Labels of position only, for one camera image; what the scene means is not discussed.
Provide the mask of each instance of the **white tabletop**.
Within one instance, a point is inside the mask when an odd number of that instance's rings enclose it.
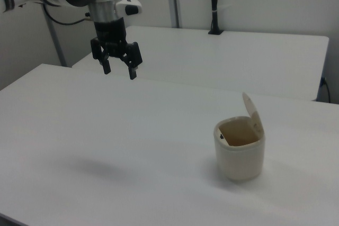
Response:
[[[328,45],[320,36],[140,26],[127,28],[127,41],[139,43],[141,78],[308,101],[317,97]],[[128,76],[119,59],[110,63]],[[103,73],[92,54],[73,68]]]
[[[242,95],[42,65],[0,92],[0,213],[29,226],[339,221],[338,105],[250,94],[263,172],[223,179],[213,128]]]

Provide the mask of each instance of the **cup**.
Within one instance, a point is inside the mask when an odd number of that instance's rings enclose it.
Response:
[[[214,129],[218,167],[231,180],[249,180],[260,174],[264,161],[265,133],[259,114],[243,93],[250,115],[219,122]]]

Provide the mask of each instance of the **white cup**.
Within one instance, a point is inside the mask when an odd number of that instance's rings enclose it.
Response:
[[[264,161],[265,133],[251,99],[243,93],[251,117],[219,122],[214,129],[218,166],[232,180],[249,180],[260,174]]]

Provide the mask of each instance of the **open lid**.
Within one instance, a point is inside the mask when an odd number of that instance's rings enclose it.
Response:
[[[263,124],[261,123],[261,119],[259,117],[259,113],[256,107],[254,106],[251,98],[246,93],[243,93],[243,100],[247,112],[249,113],[249,116],[251,117],[254,123],[254,125],[252,126],[254,131],[259,135],[259,137],[262,137],[264,135],[264,128]]]

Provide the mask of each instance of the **white table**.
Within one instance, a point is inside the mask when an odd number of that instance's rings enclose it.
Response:
[[[140,26],[127,28],[127,41],[139,43],[140,78],[308,101],[317,97],[328,45],[319,36]],[[110,63],[128,76],[119,59]],[[103,73],[92,54],[73,68]]]
[[[42,65],[0,91],[0,213],[29,226],[339,221],[338,105],[250,94],[262,174],[223,179],[213,127],[241,93]]]

